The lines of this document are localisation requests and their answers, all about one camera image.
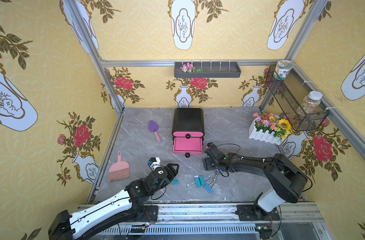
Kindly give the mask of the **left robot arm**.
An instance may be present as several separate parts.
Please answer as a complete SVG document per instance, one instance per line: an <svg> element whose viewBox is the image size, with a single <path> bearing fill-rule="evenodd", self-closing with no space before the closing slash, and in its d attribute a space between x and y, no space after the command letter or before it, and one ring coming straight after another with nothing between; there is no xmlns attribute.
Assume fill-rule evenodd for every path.
<svg viewBox="0 0 365 240"><path fill-rule="evenodd" d="M88 240L113 225L139 217L144 202L166 188L179 172L178 164L156 166L146 178L129 183L109 199L85 210L70 214L60 212L48 230L50 240Z"/></svg>

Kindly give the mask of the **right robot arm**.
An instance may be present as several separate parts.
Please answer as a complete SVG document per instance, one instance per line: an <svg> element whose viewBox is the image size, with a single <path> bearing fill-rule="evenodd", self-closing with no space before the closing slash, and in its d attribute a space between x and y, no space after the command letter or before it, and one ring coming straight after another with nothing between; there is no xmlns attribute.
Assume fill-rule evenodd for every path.
<svg viewBox="0 0 365 240"><path fill-rule="evenodd" d="M296 204L305 191L309 178L282 154L273 157L244 157L237 153L224 154L213 143L208 143L203 160L206 171L221 174L248 173L268 179L271 189L260 194L252 205L254 215L264 216L283 203Z"/></svg>

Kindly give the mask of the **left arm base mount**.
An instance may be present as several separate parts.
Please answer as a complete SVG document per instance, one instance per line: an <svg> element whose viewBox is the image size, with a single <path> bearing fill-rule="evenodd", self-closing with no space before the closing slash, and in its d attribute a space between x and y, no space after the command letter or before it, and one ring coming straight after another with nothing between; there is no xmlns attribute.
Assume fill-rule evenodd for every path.
<svg viewBox="0 0 365 240"><path fill-rule="evenodd" d="M129 218L127 222L157 222L158 213L159 207L157 205L145 205L133 217Z"/></svg>

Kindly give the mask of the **pink drawer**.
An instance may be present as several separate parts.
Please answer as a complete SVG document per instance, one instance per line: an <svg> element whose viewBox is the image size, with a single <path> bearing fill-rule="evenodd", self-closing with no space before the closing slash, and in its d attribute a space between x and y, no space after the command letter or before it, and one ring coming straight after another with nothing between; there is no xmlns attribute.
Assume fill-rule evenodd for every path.
<svg viewBox="0 0 365 240"><path fill-rule="evenodd" d="M204 133L202 132L183 132L183 131L176 131L173 132L173 138L202 138L204 137Z"/></svg>
<svg viewBox="0 0 365 240"><path fill-rule="evenodd" d="M193 155L202 155L203 143L201 138L174 138L173 154L184 155L189 158Z"/></svg>

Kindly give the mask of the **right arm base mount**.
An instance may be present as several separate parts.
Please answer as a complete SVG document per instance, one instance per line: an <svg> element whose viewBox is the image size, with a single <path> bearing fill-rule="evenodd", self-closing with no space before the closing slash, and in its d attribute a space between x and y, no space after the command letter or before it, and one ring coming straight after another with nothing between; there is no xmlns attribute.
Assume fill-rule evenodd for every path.
<svg viewBox="0 0 365 240"><path fill-rule="evenodd" d="M237 205L235 214L240 221L279 221L280 214L277 208L271 212L265 212L259 206Z"/></svg>

